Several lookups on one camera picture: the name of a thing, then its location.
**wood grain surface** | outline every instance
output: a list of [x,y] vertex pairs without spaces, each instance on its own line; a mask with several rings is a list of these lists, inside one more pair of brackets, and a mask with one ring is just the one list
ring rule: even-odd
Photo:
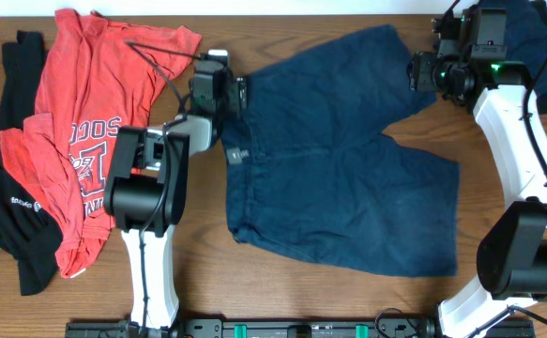
[[[236,74],[246,74],[350,32],[392,23],[410,50],[429,50],[430,16],[349,17],[119,17],[155,26],[186,25],[204,35],[201,50],[230,51]],[[41,31],[53,43],[53,18],[0,18],[1,44],[17,30]],[[183,91],[190,71],[175,82]],[[171,92],[160,96],[151,124],[173,118]],[[547,131],[547,115],[542,117]],[[461,164],[458,207],[459,273],[455,278],[391,278],[290,260],[236,244],[225,220],[225,159],[220,145],[190,160],[188,203],[175,230],[175,288],[182,313],[227,318],[374,318],[387,307],[427,313],[476,273],[479,241],[504,210],[490,148],[471,115],[439,101],[390,126],[386,134]],[[71,319],[118,319],[131,309],[129,260],[114,230],[98,262],[72,280],[55,276],[39,295],[21,297],[15,261],[0,250],[0,337],[62,337]],[[547,304],[534,308],[547,316]],[[547,337],[547,327],[536,323]]]

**clothing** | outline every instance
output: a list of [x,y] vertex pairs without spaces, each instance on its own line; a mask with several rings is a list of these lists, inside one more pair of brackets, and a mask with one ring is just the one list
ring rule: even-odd
[[410,60],[386,25],[249,76],[249,107],[222,134],[237,241],[377,274],[456,273],[458,165],[381,134],[435,101],[409,90]]
[[[201,36],[185,27],[155,28],[56,11],[58,34],[41,75],[35,115],[23,130],[0,133],[8,172],[57,220],[61,276],[97,259],[114,227],[103,194],[120,126],[146,127],[165,85],[127,40],[193,54]],[[174,78],[186,56],[142,51]]]
[[[507,10],[505,44],[508,58],[523,61],[533,77],[547,55],[547,9],[544,1],[480,0],[482,8]],[[547,67],[535,88],[540,114],[547,114]]]
[[[0,102],[0,131],[20,128],[34,113],[45,59],[40,33],[17,33],[2,45],[6,82]],[[56,272],[54,253],[62,241],[56,221],[2,167],[0,159],[0,248],[18,261],[21,295],[41,292]]]

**cable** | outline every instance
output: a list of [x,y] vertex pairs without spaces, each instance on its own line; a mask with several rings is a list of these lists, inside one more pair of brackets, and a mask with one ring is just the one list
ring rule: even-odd
[[528,317],[532,318],[532,319],[536,319],[538,320],[540,323],[544,324],[547,326],[547,319],[544,318],[543,316],[541,315],[538,315],[538,314],[535,314],[529,310],[526,310],[525,308],[521,307],[521,306],[517,306],[517,305],[510,305],[508,306],[503,312],[501,312],[500,314],[498,314],[496,317],[494,317],[492,320],[490,320],[489,322],[487,322],[486,324],[482,325],[481,327],[479,328],[476,328],[473,332],[471,332],[471,334],[469,334],[467,336],[467,338],[474,338],[476,337],[477,335],[479,335],[480,333],[482,333],[483,331],[493,327],[494,325],[498,324],[498,322],[500,322],[501,320],[505,319],[506,317],[508,317],[509,315],[515,315],[515,312],[520,312],[524,315],[527,315]]
[[98,338],[102,338],[102,334],[104,334],[103,338],[114,338],[107,330],[101,330],[98,332]]
[[200,60],[200,57],[196,56],[196,55],[192,55],[192,54],[185,54],[185,53],[181,53],[181,52],[169,51],[169,50],[165,50],[165,49],[161,49],[161,48],[157,48],[157,47],[152,47],[152,46],[148,46],[148,45],[144,45],[142,43],[137,43],[137,42],[132,42],[132,41],[126,41],[125,43],[127,43],[127,45],[135,53],[137,53],[145,62],[147,62],[150,66],[152,66],[152,68],[164,79],[164,81],[167,83],[169,88],[171,88],[171,90],[173,90],[173,92],[175,93],[175,96],[177,97],[177,100],[179,102],[181,102],[181,95],[179,94],[179,91],[177,90],[177,87],[173,84],[173,82],[171,80],[169,80],[169,78],[164,73],[164,71],[162,71],[162,69],[160,69],[159,65],[157,65],[154,61],[150,60],[137,47],[151,49],[151,50],[155,50],[155,51],[159,51],[159,52],[163,52],[163,53],[167,53],[167,54],[186,56],[186,57],[189,57],[189,58],[194,59],[194,60]]
[[463,50],[459,54],[459,63],[457,64],[457,68],[460,68],[463,65],[464,57],[466,54],[468,54],[469,50],[473,48],[474,42],[469,42],[466,45],[464,45]]
[[161,138],[165,138],[164,146],[165,146],[165,178],[164,178],[164,184],[162,193],[160,194],[159,201],[155,205],[154,209],[152,210],[152,213],[144,223],[144,225],[140,228],[140,231],[138,233],[139,239],[140,239],[140,270],[142,271],[142,290],[144,292],[144,312],[142,314],[142,326],[140,327],[140,336],[145,334],[145,323],[147,320],[148,315],[148,287],[147,282],[145,278],[145,251],[144,251],[144,232],[145,230],[150,226],[152,222],[154,222],[155,217],[159,213],[159,211],[162,208],[162,204],[164,203],[166,197],[167,197],[167,188],[169,187],[169,180],[171,177],[171,154],[173,153],[173,150],[171,149],[171,146],[166,141],[167,133],[171,125],[183,122],[187,120],[188,112],[186,111],[186,102],[188,101],[188,97],[186,96],[184,98],[181,98],[181,95],[179,94],[179,91],[177,91],[177,87],[175,84],[169,80],[167,75],[160,69],[159,65],[157,65],[154,61],[150,60],[144,53],[142,53],[137,47],[146,48],[154,51],[159,51],[167,54],[173,54],[173,55],[180,55],[180,56],[186,56],[194,60],[200,60],[199,56],[193,55],[193,54],[185,54],[181,52],[176,51],[170,51],[165,50],[158,47],[153,47],[149,45],[144,45],[142,43],[137,43],[133,41],[126,41],[125,42],[135,53],[137,53],[145,62],[147,62],[152,68],[162,77],[162,79],[166,82],[166,84],[173,90],[175,93],[175,96],[177,97],[177,100],[179,101],[179,109],[178,113],[182,114],[182,118],[178,119],[172,123],[165,123],[162,125],[162,136]]
[[523,307],[520,307],[520,306],[517,306],[517,305],[511,305],[509,307],[509,309],[511,309],[511,311],[514,313],[515,311],[519,311],[520,313],[524,314],[524,315],[527,315],[528,317],[530,318],[533,318],[533,319],[536,319],[538,320],[540,323],[544,324],[544,325],[547,325],[547,319],[544,318],[543,316],[541,315],[537,315],[537,314],[534,314],[533,312],[529,311],[529,310],[526,310],[524,309]]
[[461,2],[461,0],[455,0],[452,3],[452,5],[450,5],[448,10],[444,12],[444,15],[442,15],[442,18],[440,19],[440,23],[438,24],[438,27],[441,27],[446,22],[446,19],[447,19],[448,15],[452,12],[452,10],[455,7],[457,7],[457,5],[459,5],[460,2]]
[[[390,338],[390,336],[388,336],[385,332],[383,332],[381,329],[379,329],[379,320],[384,316],[384,314],[388,311],[395,311],[401,315],[404,315],[404,312],[402,312],[401,310],[397,309],[397,308],[387,308],[385,309],[384,311],[382,311],[381,313],[379,313],[379,315],[377,315],[377,317],[375,318],[375,329],[377,330],[377,333],[379,333],[381,336],[383,336],[384,338]],[[415,330],[415,333],[414,334],[411,334],[409,336],[406,336],[405,338],[414,338],[415,336],[418,335],[418,329],[417,329],[417,326],[415,324],[413,324],[413,322],[411,322],[411,320],[409,318],[406,318],[406,322],[408,323],[408,325],[413,328],[413,330]]]
[[166,137],[169,130],[169,124],[165,123],[162,125],[162,136],[165,138],[164,140],[164,146],[165,146],[165,177],[164,177],[164,183],[162,187],[162,193],[160,194],[159,201],[157,202],[156,206],[152,210],[152,213],[150,214],[150,217],[146,220],[142,228],[140,229],[138,236],[140,238],[140,270],[142,272],[142,290],[144,292],[144,313],[142,314],[142,326],[140,327],[140,336],[144,334],[145,331],[145,322],[147,320],[148,316],[148,286],[145,280],[145,252],[144,252],[144,231],[150,226],[150,224],[154,221],[154,218],[157,216],[159,211],[161,211],[162,204],[164,203],[164,200],[167,197],[167,188],[169,187],[169,180],[171,179],[171,153],[173,152],[171,149],[171,146],[166,141]]
[[530,121],[530,114],[529,114],[529,99],[531,98],[532,92],[534,91],[534,87],[538,84],[538,80],[544,70],[547,66],[547,55],[546,59],[542,63],[541,67],[539,68],[538,74],[536,75],[536,78],[532,80],[529,87],[527,88],[527,91],[525,91],[524,96],[524,108],[523,108],[523,116],[522,119],[525,123],[525,129],[527,130],[527,137],[529,138],[529,143],[531,144],[532,148],[534,149],[534,153],[536,154],[536,158],[538,158],[539,166],[542,168],[542,172],[546,176],[547,179],[547,163],[544,157],[542,156],[542,153],[539,149],[538,141],[536,140],[536,136],[534,136],[534,131],[532,129],[532,124]]

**white wall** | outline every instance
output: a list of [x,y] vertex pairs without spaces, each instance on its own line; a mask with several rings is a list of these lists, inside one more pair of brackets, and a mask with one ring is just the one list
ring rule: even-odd
[[[461,13],[478,0],[463,0]],[[102,15],[439,14],[453,0],[0,0],[0,16],[53,16],[59,8]]]

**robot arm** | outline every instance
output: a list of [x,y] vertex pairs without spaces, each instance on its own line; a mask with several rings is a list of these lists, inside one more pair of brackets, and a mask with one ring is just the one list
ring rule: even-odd
[[[212,121],[209,118],[201,117],[197,115],[188,115],[180,123],[174,124],[167,134],[173,140],[170,142],[171,148],[175,149],[173,165],[175,169],[171,173],[171,176],[175,178],[175,185],[170,188],[170,192],[173,193],[174,200],[171,203],[183,205],[185,201],[185,180],[187,179],[188,163],[187,158],[191,157],[195,153],[205,151],[210,148],[212,142],[213,127]],[[152,145],[152,159],[149,162],[149,167],[152,170],[159,170],[164,164],[164,161],[160,161],[158,157],[160,153],[160,142],[162,136],[162,130],[147,130],[137,131],[135,129],[122,129],[119,132],[117,139],[116,151],[134,150],[134,147],[124,148],[119,146],[118,142],[125,143],[128,138],[133,138],[137,133],[144,134],[144,138],[148,140],[147,145]],[[148,177],[138,177],[140,180],[146,180],[141,187],[145,190],[150,186],[150,181],[154,184],[154,179]],[[150,212],[155,205],[156,199],[160,195],[160,189],[154,189],[151,194],[151,198],[147,196],[141,196],[137,194],[136,189],[132,189],[131,192],[127,190],[126,183],[135,184],[135,181],[123,181],[119,180],[119,186],[113,190],[109,190],[112,197],[112,203],[109,208],[116,212],[125,212],[126,214]],[[148,201],[145,206],[141,206],[142,201]],[[126,216],[124,219],[129,220],[130,216]],[[142,258],[142,252],[140,249],[139,235],[141,229],[137,227],[131,227],[126,231],[122,231],[121,235],[125,244],[127,245],[129,253],[129,262],[131,264],[131,278],[133,281],[133,310],[131,311],[131,321],[142,325],[144,320],[144,283],[142,278],[142,259],[145,263],[145,284],[146,293],[149,297],[147,303],[147,316],[146,326],[150,329],[169,328],[175,321],[177,309],[179,308],[179,299],[175,293],[175,286],[173,282],[173,234],[175,230],[175,224],[171,223],[169,226],[164,226],[162,229],[156,228],[152,231],[144,231],[144,258]]]
[[[547,178],[527,135],[524,101],[531,78],[524,64],[506,61],[506,11],[471,7],[434,22],[437,53],[419,52],[409,69],[414,90],[437,91],[466,106],[482,128],[500,175],[507,211],[480,243],[478,275],[441,302],[436,332],[483,337],[513,306],[547,301]],[[532,92],[529,121],[547,163],[547,137]]]
[[[547,265],[540,265],[537,262],[534,266],[535,261],[546,259],[545,254],[542,253],[546,253],[547,240],[542,242],[542,235],[547,220],[545,217],[541,218],[545,211],[538,202],[547,204],[547,184],[546,177],[533,155],[525,133],[524,122],[521,119],[525,90],[522,85],[500,85],[494,90],[486,89],[479,97],[473,112],[476,122],[490,144],[502,182],[505,205],[511,206],[505,215],[514,215],[522,219],[521,223],[528,222],[528,224],[504,221],[505,217],[503,217],[494,228],[497,231],[491,232],[482,241],[479,247],[480,252],[478,252],[478,270],[483,274],[481,280],[477,275],[455,297],[443,301],[438,307],[441,330],[449,337],[468,337],[493,319],[509,316],[508,307],[534,305],[538,299],[542,298],[538,295],[539,293],[547,293]],[[530,113],[533,114],[532,128],[547,161],[547,137],[539,121],[535,95],[532,96],[529,107]],[[526,201],[528,198],[538,202],[528,202],[532,205],[515,203]],[[529,221],[533,220],[532,213],[539,214],[539,222]],[[518,229],[518,231],[511,233],[509,238],[504,233],[498,233],[504,228]],[[507,251],[497,253],[495,249],[501,246],[506,246]],[[497,265],[505,269],[499,268],[496,274],[490,275],[488,269],[494,271],[495,265],[489,261],[498,262]],[[523,281],[509,281],[513,274],[517,273],[525,274],[521,278]],[[544,281],[535,281],[530,278],[530,274],[538,274]],[[528,285],[523,287],[514,285],[518,282]],[[514,290],[517,292],[511,292],[517,296],[497,295],[508,293],[505,285],[507,283],[511,288],[518,288]],[[480,330],[474,336],[483,337],[488,329]]]

